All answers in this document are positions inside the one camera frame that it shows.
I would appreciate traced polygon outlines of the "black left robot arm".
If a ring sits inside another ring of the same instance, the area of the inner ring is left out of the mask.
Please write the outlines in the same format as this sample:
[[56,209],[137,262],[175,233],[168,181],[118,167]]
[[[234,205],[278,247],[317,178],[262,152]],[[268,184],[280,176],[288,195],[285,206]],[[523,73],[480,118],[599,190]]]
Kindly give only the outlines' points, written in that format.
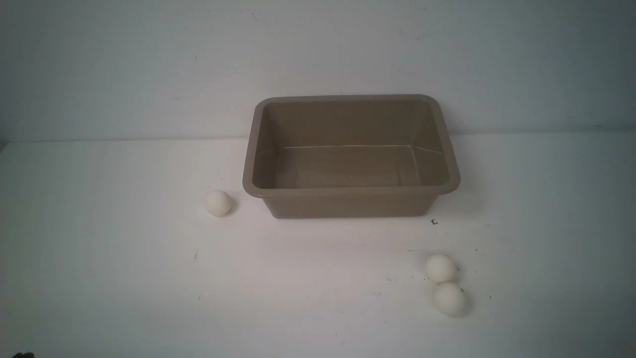
[[32,352],[18,352],[12,358],[35,358],[35,355]]

